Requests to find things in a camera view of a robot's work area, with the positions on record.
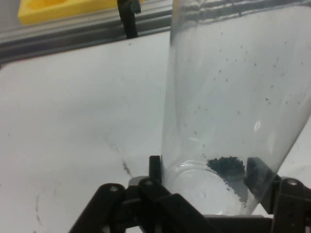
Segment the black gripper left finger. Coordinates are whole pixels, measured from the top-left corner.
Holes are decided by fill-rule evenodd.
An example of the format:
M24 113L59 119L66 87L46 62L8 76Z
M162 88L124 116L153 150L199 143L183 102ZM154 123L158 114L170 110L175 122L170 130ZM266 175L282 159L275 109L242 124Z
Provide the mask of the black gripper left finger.
M150 156L149 175L127 188L101 185L82 211L71 233L213 233L215 227L181 195L161 184L160 156Z

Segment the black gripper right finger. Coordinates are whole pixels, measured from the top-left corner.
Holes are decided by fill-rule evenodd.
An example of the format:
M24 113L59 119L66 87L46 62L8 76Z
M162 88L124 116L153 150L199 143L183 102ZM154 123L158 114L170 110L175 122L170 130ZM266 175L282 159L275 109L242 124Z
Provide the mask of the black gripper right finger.
M294 178L282 178L260 158L247 159L244 183L268 214L272 233L305 232L305 185Z

